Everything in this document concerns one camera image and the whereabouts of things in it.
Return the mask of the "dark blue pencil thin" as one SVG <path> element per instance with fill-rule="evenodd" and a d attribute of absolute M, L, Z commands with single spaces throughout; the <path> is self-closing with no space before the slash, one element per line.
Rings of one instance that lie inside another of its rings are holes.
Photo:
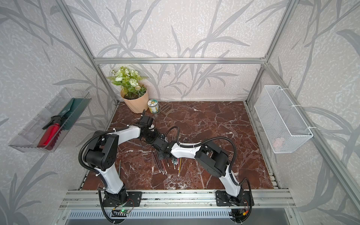
<path fill-rule="evenodd" d="M 154 151 L 151 151 L 151 152 L 152 152 L 152 155 L 153 155 L 153 157 L 154 157 L 155 164 L 156 164 L 159 172 L 162 173 L 162 169 L 161 169 L 161 167 L 160 167 L 160 165 L 159 165 L 159 163 L 158 163 L 158 160 L 157 160 L 157 157 L 156 157 L 155 152 L 154 152 Z"/>

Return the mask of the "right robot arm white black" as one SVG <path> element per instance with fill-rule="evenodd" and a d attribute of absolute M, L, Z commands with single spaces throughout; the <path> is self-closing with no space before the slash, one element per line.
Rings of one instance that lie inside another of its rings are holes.
<path fill-rule="evenodd" d="M 233 149 L 232 160 L 220 148 L 215 140 L 228 141 Z M 180 143 L 176 141 L 167 142 L 156 138 L 151 144 L 165 158 L 190 158 L 195 159 L 208 173 L 220 179 L 225 187 L 226 193 L 231 197 L 238 197 L 242 188 L 233 173 L 232 165 L 236 157 L 236 146 L 227 137 L 214 137 L 199 143 Z"/>

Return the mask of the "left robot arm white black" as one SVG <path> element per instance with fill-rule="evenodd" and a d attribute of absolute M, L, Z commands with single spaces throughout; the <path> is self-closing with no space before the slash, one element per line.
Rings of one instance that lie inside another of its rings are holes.
<path fill-rule="evenodd" d="M 125 185 L 115 167 L 118 146 L 131 139 L 142 137 L 152 141 L 156 138 L 156 135 L 151 134 L 154 130 L 153 118 L 143 112 L 136 123 L 119 129 L 97 131 L 82 146 L 78 161 L 83 168 L 100 177 L 104 184 L 104 193 L 108 198 L 124 202 L 128 197 Z"/>

